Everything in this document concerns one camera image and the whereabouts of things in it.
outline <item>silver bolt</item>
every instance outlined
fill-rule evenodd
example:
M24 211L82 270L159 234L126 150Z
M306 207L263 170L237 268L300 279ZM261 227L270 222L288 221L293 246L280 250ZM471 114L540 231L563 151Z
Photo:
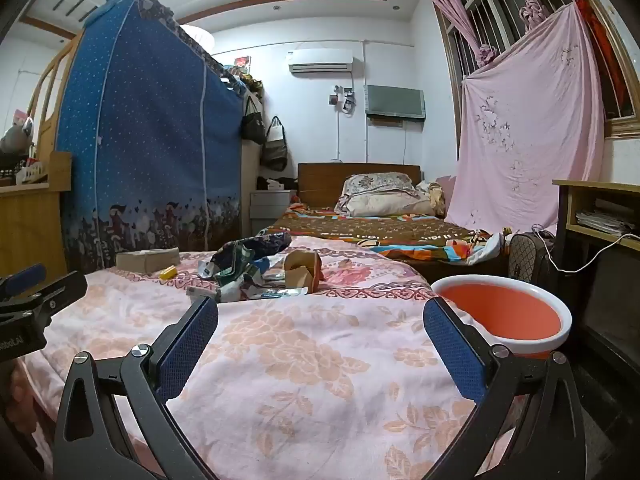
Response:
M145 344L135 345L131 349L131 355L133 355L133 357L145 356L147 352L149 352L149 345L145 345Z
M563 365L566 362L566 357L560 352L554 352L554 361L559 365Z
M74 357L74 362L76 364L78 364L78 365L81 365L88 358L89 358L89 354L87 352L80 352L80 353L76 354L76 357Z
M499 358L505 358L509 355L509 349L505 345L493 345L491 347L491 353Z

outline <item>white drawer cabinet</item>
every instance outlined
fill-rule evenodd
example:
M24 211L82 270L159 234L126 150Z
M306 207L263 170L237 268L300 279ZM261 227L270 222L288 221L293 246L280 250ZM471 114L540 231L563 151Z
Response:
M252 191L249 206L252 234L272 225L291 203L295 190Z

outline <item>window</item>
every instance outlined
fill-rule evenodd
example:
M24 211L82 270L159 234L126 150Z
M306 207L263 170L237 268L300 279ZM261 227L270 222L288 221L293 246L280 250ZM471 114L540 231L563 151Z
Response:
M550 12L570 3L572 0L540 0ZM598 0L588 0L594 13L604 26L615 59L607 56L594 40L596 34L589 25L592 44L602 84L602 99L606 118L606 136L628 136L640 134L640 90L638 77L631 64L628 53L615 27L611 23L602 4ZM490 44L502 53L525 34L524 22L520 19L520 8L524 0L462 0L471 24L481 44ZM473 52L462 35L436 10L443 31L449 72L452 86L455 86L454 104L456 107L456 125L460 124L460 90L462 79L474 72L478 66ZM617 63L623 80L612 74L611 63ZM458 127L458 144L460 144Z

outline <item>brown box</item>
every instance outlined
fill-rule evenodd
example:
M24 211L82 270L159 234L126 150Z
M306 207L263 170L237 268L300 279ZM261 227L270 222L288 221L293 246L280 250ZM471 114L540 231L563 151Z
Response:
M180 251L177 247L116 254L116 268L139 274L151 274L172 265L180 265Z

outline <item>power cord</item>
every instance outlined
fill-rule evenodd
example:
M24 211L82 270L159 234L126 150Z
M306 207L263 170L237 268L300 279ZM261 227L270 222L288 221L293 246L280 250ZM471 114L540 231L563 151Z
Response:
M545 229L542 227L542 225L540 224L535 224L531 226L532 231L536 234L536 236L538 238L540 238L543 242L545 241L544 238L542 236L540 236L540 232L544 232ZM546 243L544 244L545 246L545 251L546 254L549 256L549 261L551 262L551 264L556 268L556 270L558 272L565 272L567 274L575 274L576 272L580 272L581 270L586 269L587 267L589 267L594 261L595 259L600 256L600 253L603 251L606 251L607 249L612 248L615 244L619 243L620 240L622 240L622 238L635 238L636 240L640 240L640 236L636 236L633 235L631 233L626 233L624 235L622 235L620 238L618 238L615 242L610 243L608 246L601 248L596 254L595 256L588 261L588 263L584 264L582 267L580 267L580 269L577 270L564 270L564 269L559 269L558 266L556 265L555 261L553 261L553 258L551 257L551 253L549 252L549 247L547 247Z

